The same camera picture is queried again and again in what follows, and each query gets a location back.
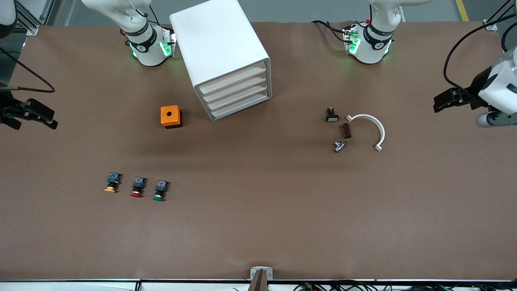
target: white curved bracket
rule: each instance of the white curved bracket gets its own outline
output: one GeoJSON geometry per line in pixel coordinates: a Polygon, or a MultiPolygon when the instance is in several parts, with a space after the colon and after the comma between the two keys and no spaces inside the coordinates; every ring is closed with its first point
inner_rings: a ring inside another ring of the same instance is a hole
{"type": "Polygon", "coordinates": [[[368,119],[369,121],[371,121],[371,122],[375,123],[375,125],[377,125],[377,127],[379,128],[379,132],[381,133],[381,140],[375,145],[375,149],[380,152],[383,149],[381,147],[381,143],[383,143],[384,138],[386,137],[386,131],[384,130],[383,124],[379,121],[379,119],[377,119],[371,115],[368,115],[368,114],[358,114],[354,117],[349,115],[346,117],[346,119],[348,119],[348,121],[350,121],[350,122],[357,118],[368,119]]]}

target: small electrical component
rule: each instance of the small electrical component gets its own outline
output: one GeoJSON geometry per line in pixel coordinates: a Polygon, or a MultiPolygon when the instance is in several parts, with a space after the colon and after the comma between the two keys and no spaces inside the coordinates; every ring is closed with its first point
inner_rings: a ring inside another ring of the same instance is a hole
{"type": "Polygon", "coordinates": [[[158,183],[156,183],[156,193],[155,193],[155,196],[153,197],[154,200],[156,201],[165,201],[164,197],[165,197],[165,192],[167,191],[167,182],[166,181],[158,181],[158,183]]]}
{"type": "Polygon", "coordinates": [[[109,193],[117,192],[117,187],[120,184],[120,176],[119,173],[111,172],[108,176],[108,186],[104,191],[109,193]]]}
{"type": "Polygon", "coordinates": [[[336,141],[334,142],[334,145],[336,146],[334,152],[339,153],[346,146],[346,141],[336,141]]]}
{"type": "Polygon", "coordinates": [[[334,108],[329,107],[327,108],[327,118],[325,119],[326,122],[336,122],[339,119],[339,115],[334,113],[334,108]]]}
{"type": "Polygon", "coordinates": [[[136,198],[143,197],[142,195],[142,188],[145,187],[145,178],[142,177],[134,177],[133,180],[133,192],[131,193],[131,196],[136,198]]]}
{"type": "Polygon", "coordinates": [[[343,123],[343,138],[351,138],[350,123],[343,123]]]}
{"type": "Polygon", "coordinates": [[[161,124],[169,128],[178,128],[183,126],[181,120],[181,110],[177,105],[164,106],[160,110],[161,124]]]}

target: black cable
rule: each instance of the black cable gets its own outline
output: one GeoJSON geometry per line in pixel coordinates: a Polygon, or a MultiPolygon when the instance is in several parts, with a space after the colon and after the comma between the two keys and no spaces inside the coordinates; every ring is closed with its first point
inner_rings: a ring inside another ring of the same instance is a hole
{"type": "Polygon", "coordinates": [[[314,285],[314,286],[316,286],[321,291],[327,291],[327,289],[323,288],[323,286],[321,286],[321,285],[314,285]]]}
{"type": "Polygon", "coordinates": [[[330,29],[330,31],[332,32],[332,34],[334,34],[334,36],[339,39],[340,41],[342,42],[346,42],[346,43],[351,43],[349,40],[344,40],[342,39],[341,37],[339,37],[335,32],[339,32],[339,33],[343,33],[343,30],[339,30],[337,28],[334,28],[332,26],[330,26],[330,23],[327,21],[326,23],[321,21],[321,20],[314,20],[314,21],[311,21],[311,23],[321,23],[323,24],[326,28],[330,29]]]}
{"type": "MultiPolygon", "coordinates": [[[[135,9],[134,11],[136,11],[136,12],[137,12],[138,14],[140,14],[140,16],[142,16],[142,17],[147,18],[147,17],[149,16],[149,14],[147,14],[147,13],[142,14],[142,13],[140,12],[140,10],[138,10],[138,9],[135,9]]],[[[154,23],[154,24],[158,24],[158,25],[160,25],[158,22],[155,22],[155,21],[152,21],[152,20],[149,20],[149,19],[147,19],[147,21],[149,21],[150,23],[154,23]]]]}
{"type": "Polygon", "coordinates": [[[508,16],[505,16],[499,20],[496,20],[496,21],[492,21],[492,22],[489,22],[487,24],[484,24],[472,31],[470,31],[469,33],[467,33],[465,36],[463,36],[460,40],[458,40],[458,42],[452,47],[452,49],[450,50],[449,54],[447,55],[447,58],[445,59],[445,64],[444,64],[444,78],[445,78],[445,81],[447,81],[447,83],[453,85],[454,87],[458,88],[459,90],[461,90],[464,94],[466,94],[468,97],[470,97],[471,99],[474,99],[474,97],[469,93],[467,92],[467,90],[465,90],[463,87],[461,87],[460,85],[452,82],[449,77],[447,77],[447,66],[449,65],[449,60],[453,54],[453,52],[456,50],[456,48],[458,48],[458,46],[467,38],[469,37],[470,35],[472,35],[473,33],[477,32],[477,31],[480,31],[482,30],[483,28],[487,27],[487,26],[491,26],[491,25],[494,25],[496,23],[499,23],[501,21],[505,21],[507,19],[510,19],[512,17],[514,17],[515,14],[511,14],[511,15],[508,15],[508,16]]]}
{"type": "Polygon", "coordinates": [[[462,287],[475,287],[475,288],[479,288],[480,291],[495,291],[496,289],[492,286],[488,286],[488,285],[484,285],[484,284],[479,284],[479,283],[475,283],[475,282],[460,282],[450,288],[446,288],[446,289],[449,289],[449,290],[453,290],[454,288],[456,287],[459,287],[459,286],[462,286],[462,287]]]}
{"type": "Polygon", "coordinates": [[[370,287],[371,287],[371,288],[373,288],[375,291],[379,291],[379,290],[377,289],[377,287],[375,287],[375,286],[373,286],[373,285],[371,285],[371,284],[368,284],[368,283],[363,283],[363,284],[364,284],[364,285],[366,285],[366,286],[370,286],[370,287]]]}
{"type": "Polygon", "coordinates": [[[510,9],[512,9],[512,8],[513,8],[513,4],[512,4],[512,5],[510,5],[510,7],[508,7],[508,9],[506,9],[506,11],[505,11],[505,12],[503,12],[503,14],[501,14],[497,19],[498,19],[498,20],[499,20],[499,19],[501,19],[501,17],[503,17],[506,13],[508,13],[508,11],[510,11],[510,9]]]}
{"type": "Polygon", "coordinates": [[[510,1],[512,1],[512,0],[507,0],[506,3],[504,3],[501,7],[499,7],[499,9],[492,16],[490,16],[490,18],[488,18],[487,22],[491,21],[492,18],[494,18],[499,13],[499,11],[501,11],[506,5],[508,5],[508,3],[510,3],[510,1]]]}
{"type": "Polygon", "coordinates": [[[158,25],[160,25],[160,22],[158,22],[158,17],[156,17],[156,14],[155,14],[155,11],[153,10],[153,7],[151,5],[149,5],[149,8],[151,9],[151,12],[153,13],[153,15],[155,16],[155,20],[156,20],[156,23],[158,25]]]}
{"type": "Polygon", "coordinates": [[[352,285],[351,287],[349,287],[349,288],[347,288],[347,289],[345,289],[345,288],[343,288],[343,287],[341,287],[341,286],[339,286],[339,287],[341,288],[341,290],[342,290],[342,291],[350,291],[350,290],[352,290],[353,288],[357,288],[357,289],[359,289],[359,290],[361,290],[361,291],[364,291],[364,290],[363,290],[363,288],[361,288],[361,287],[360,287],[360,286],[358,286],[358,285],[352,285]]]}
{"type": "Polygon", "coordinates": [[[366,25],[362,25],[362,23],[364,23],[364,22],[359,22],[359,21],[357,21],[357,20],[355,21],[355,24],[357,24],[357,25],[361,26],[362,28],[366,28],[366,27],[368,27],[368,24],[366,24],[366,25]]]}
{"type": "Polygon", "coordinates": [[[430,286],[411,286],[407,291],[437,291],[435,287],[430,286]]]}
{"type": "Polygon", "coordinates": [[[12,52],[8,52],[8,53],[17,53],[17,54],[20,54],[20,52],[14,52],[14,51],[12,51],[12,52]]]}
{"type": "Polygon", "coordinates": [[[506,36],[508,35],[508,33],[510,32],[510,30],[512,30],[512,28],[516,27],[517,26],[517,22],[513,23],[512,25],[510,25],[506,30],[505,30],[505,33],[503,33],[503,36],[501,36],[501,48],[503,49],[504,52],[507,52],[508,49],[506,48],[506,36]]]}
{"type": "Polygon", "coordinates": [[[0,51],[2,51],[6,56],[8,56],[9,58],[11,58],[11,60],[15,61],[17,64],[19,64],[20,66],[22,66],[24,69],[26,69],[27,71],[29,71],[31,74],[33,74],[34,76],[36,76],[38,79],[40,79],[41,81],[43,81],[43,83],[47,84],[48,87],[50,87],[50,90],[42,90],[42,89],[35,89],[35,88],[26,88],[26,87],[18,87],[18,90],[22,90],[22,91],[33,91],[33,92],[43,92],[43,93],[54,93],[56,92],[56,89],[54,89],[54,87],[47,82],[47,80],[45,80],[43,77],[41,77],[40,75],[36,74],[33,70],[31,70],[29,67],[25,66],[22,62],[18,61],[17,59],[15,59],[8,51],[4,50],[4,48],[0,47],[0,51]]]}

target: yellow floor line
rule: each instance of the yellow floor line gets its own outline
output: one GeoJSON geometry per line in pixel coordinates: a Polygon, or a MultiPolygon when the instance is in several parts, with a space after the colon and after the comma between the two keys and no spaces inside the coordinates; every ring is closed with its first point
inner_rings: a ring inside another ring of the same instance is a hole
{"type": "Polygon", "coordinates": [[[456,5],[458,6],[458,11],[460,12],[461,20],[468,21],[467,10],[465,10],[463,0],[456,0],[456,5]]]}

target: metal connector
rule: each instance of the metal connector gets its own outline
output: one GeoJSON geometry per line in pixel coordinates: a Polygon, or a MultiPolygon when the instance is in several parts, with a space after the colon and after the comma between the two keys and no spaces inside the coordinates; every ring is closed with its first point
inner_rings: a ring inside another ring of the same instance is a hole
{"type": "Polygon", "coordinates": [[[336,142],[334,143],[334,145],[336,146],[336,148],[334,149],[334,152],[335,152],[335,153],[339,153],[339,152],[341,152],[341,150],[346,146],[346,141],[343,141],[343,142],[341,142],[341,141],[336,141],[336,142]]]}

